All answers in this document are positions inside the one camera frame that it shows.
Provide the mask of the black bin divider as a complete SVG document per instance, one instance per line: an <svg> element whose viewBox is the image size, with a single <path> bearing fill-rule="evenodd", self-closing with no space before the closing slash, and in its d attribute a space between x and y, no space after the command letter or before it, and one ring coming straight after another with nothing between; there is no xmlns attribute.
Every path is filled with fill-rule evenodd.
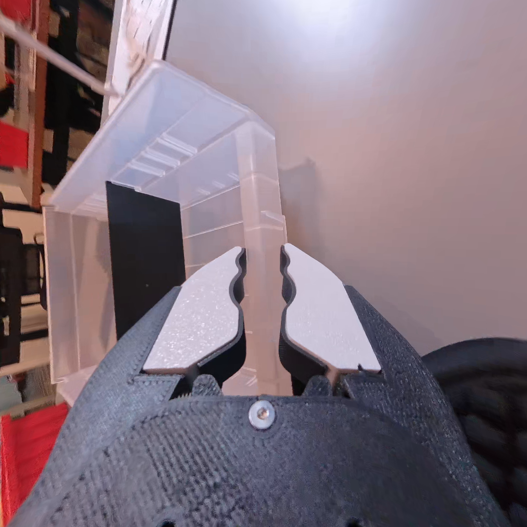
<svg viewBox="0 0 527 527"><path fill-rule="evenodd" d="M186 280L180 204L106 182L116 337Z"/></svg>

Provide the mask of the clear plastic bin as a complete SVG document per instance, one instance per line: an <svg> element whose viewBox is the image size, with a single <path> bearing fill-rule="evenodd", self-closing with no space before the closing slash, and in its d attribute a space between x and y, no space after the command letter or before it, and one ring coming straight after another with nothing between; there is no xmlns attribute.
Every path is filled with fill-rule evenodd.
<svg viewBox="0 0 527 527"><path fill-rule="evenodd" d="M252 110L164 61L124 96L43 208L51 381L72 406L115 345L106 184L180 206L186 278L247 253L247 358L226 394L290 395L278 357L280 248L287 242L275 135Z"/></svg>

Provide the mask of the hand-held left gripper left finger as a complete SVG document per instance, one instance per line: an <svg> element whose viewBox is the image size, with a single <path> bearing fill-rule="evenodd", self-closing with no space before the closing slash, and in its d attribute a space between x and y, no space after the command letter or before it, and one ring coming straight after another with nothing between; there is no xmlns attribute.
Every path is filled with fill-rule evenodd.
<svg viewBox="0 0 527 527"><path fill-rule="evenodd" d="M244 365L246 270L246 250L236 246L181 286L142 367L146 374L178 375L173 396L190 395L201 375L213 377L222 388Z"/></svg>

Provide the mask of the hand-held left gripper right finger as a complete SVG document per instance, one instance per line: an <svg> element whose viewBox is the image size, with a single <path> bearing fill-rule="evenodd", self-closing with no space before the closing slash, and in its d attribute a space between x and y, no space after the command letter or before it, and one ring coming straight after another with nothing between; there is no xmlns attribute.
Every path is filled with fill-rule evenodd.
<svg viewBox="0 0 527 527"><path fill-rule="evenodd" d="M330 392L350 376L382 382L382 366L344 283L318 260L291 243L280 249L282 297L279 359L290 374L294 396L315 377Z"/></svg>

